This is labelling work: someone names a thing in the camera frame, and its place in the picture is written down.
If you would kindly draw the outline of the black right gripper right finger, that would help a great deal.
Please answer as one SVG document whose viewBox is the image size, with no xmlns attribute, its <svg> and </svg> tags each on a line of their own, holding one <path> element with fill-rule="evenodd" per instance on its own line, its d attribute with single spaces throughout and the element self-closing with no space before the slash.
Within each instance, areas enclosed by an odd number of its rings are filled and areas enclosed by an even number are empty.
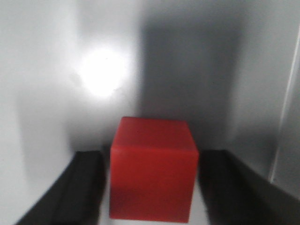
<svg viewBox="0 0 300 225">
<path fill-rule="evenodd" d="M 210 225 L 298 225 L 300 202 L 227 150 L 202 150 L 198 183 Z"/>
</svg>

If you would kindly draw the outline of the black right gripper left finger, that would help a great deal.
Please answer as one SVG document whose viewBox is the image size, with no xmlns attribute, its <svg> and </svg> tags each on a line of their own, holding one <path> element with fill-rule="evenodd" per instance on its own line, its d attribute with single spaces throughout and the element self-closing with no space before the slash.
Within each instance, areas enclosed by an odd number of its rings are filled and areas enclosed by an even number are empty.
<svg viewBox="0 0 300 225">
<path fill-rule="evenodd" d="M 96 225 L 105 189 L 100 151 L 78 151 L 19 225 Z"/>
</svg>

